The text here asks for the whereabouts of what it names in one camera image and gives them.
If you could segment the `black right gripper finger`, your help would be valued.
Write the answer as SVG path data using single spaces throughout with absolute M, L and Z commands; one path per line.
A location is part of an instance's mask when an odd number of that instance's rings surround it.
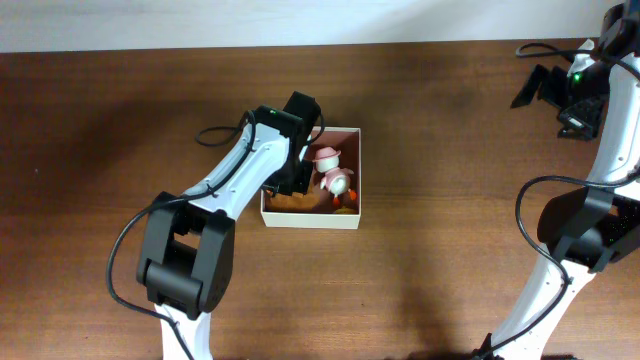
M 597 137 L 598 129 L 589 122 L 583 122 L 575 118 L 562 118 L 562 128 L 557 137 L 573 140 L 593 140 Z
M 546 67 L 537 64 L 533 68 L 519 93 L 513 99 L 510 107 L 514 109 L 529 105 L 548 75 L 549 70 Z

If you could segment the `brown plush toy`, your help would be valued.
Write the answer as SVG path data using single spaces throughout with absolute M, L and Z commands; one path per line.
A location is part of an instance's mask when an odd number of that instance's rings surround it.
M 311 186 L 306 194 L 277 194 L 274 197 L 265 195 L 264 209 L 283 213 L 331 213 L 334 207 L 326 190 Z

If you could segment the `pink white duck toy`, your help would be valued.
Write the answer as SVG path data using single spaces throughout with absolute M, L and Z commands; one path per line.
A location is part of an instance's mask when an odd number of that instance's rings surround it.
M 352 201 L 357 199 L 357 192 L 351 188 L 351 176 L 355 172 L 340 167 L 340 155 L 340 150 L 323 147 L 316 151 L 313 159 L 316 171 L 322 174 L 319 188 L 330 194 L 332 204 L 336 208 L 340 206 L 341 198 L 345 194 Z

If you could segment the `yellow round toy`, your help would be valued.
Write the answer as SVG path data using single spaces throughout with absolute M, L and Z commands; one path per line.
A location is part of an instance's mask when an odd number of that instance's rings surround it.
M 348 207 L 341 207 L 341 208 L 335 210 L 334 214 L 355 215 L 355 214 L 358 214 L 358 210 L 352 209 L 352 208 L 348 208 Z

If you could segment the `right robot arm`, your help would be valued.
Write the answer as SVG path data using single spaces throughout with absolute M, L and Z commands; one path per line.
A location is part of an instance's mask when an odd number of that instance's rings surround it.
M 547 175 L 529 180 L 574 185 L 541 212 L 537 235 L 524 239 L 538 258 L 513 310 L 472 354 L 475 359 L 540 359 L 576 295 L 611 263 L 639 247 L 639 1 L 604 15 L 600 37 L 561 50 L 528 43 L 519 58 L 560 56 L 568 69 L 536 65 L 514 98 L 535 98 L 558 110 L 561 138 L 600 141 L 584 180 Z

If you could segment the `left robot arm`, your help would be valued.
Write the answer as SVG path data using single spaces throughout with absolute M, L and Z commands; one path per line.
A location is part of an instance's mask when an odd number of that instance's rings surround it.
M 295 92 L 281 109 L 247 111 L 240 139 L 205 178 L 180 196 L 152 202 L 136 272 L 161 319 L 166 359 L 209 359 L 211 313 L 229 285 L 236 221 L 259 191 L 304 194 L 305 153 L 321 108 Z

